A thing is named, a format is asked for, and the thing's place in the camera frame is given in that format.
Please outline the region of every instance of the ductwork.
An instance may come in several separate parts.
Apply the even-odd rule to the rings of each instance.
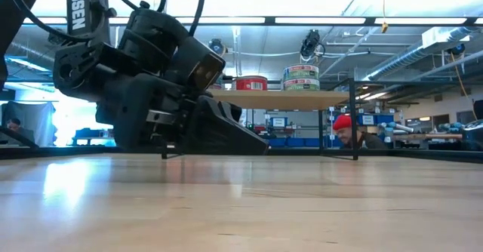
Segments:
[[[48,52],[48,50],[39,51],[28,45],[13,41],[11,42],[10,47],[8,47],[6,55],[26,57],[26,60],[30,63],[52,70],[54,68],[54,58],[46,52]]]
[[[410,46],[404,52],[395,55],[394,57],[384,61],[380,65],[374,67],[368,72],[362,80],[363,81],[376,81],[385,75],[388,75],[400,68],[416,63],[418,60],[422,60],[425,57],[435,53],[436,51],[446,50],[448,48],[454,47],[462,38],[467,37],[467,35],[472,32],[477,31],[478,27],[458,27],[452,29],[445,33],[445,41],[436,42],[434,45],[429,47],[423,46],[423,41]]]

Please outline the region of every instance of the red paint can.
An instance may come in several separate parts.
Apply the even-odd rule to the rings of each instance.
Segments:
[[[268,81],[261,75],[247,75],[235,78],[236,90],[266,91]]]

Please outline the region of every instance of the wooden shelf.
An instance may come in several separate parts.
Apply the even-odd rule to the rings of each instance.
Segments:
[[[244,109],[327,109],[349,99],[349,93],[334,91],[210,91],[215,100]]]

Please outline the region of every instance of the red beanie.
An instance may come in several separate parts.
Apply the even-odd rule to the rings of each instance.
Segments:
[[[352,127],[352,121],[350,120],[350,116],[348,115],[339,115],[334,123],[334,130],[338,131],[341,128],[350,128]]]

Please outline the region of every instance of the wooden table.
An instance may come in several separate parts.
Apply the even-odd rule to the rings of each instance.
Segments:
[[[224,91],[210,90],[214,99],[244,109],[327,109],[349,99],[349,93],[336,91]]]
[[[483,166],[409,158],[2,161],[0,251],[480,251]]]

